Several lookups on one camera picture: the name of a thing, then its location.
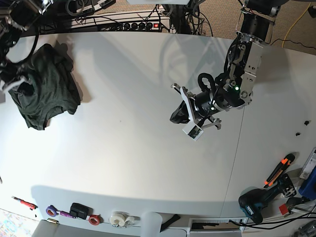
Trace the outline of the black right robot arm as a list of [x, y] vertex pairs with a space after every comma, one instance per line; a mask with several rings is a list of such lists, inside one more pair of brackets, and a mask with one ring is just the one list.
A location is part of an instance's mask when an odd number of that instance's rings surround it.
[[21, 35], [28, 31], [53, 4], [53, 0], [15, 0], [7, 9], [1, 9], [5, 12], [0, 18], [0, 80], [2, 82], [8, 83], [13, 80], [18, 69], [31, 58], [39, 39], [38, 30], [32, 49], [25, 59], [11, 62], [7, 58], [8, 52], [17, 44]]

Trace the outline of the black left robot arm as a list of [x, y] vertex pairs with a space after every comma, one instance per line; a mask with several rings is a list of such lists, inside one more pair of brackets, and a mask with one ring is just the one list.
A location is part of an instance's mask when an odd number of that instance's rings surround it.
[[233, 108], [241, 109], [252, 102], [267, 34], [273, 29], [282, 4], [278, 0], [246, 0], [242, 4], [239, 17], [242, 25], [228, 49], [223, 72], [217, 77], [199, 74], [199, 94], [176, 83], [172, 85], [182, 97], [181, 104], [171, 114], [172, 123], [185, 124], [185, 132], [197, 137], [203, 128], [221, 128], [222, 121], [214, 118], [215, 114]]

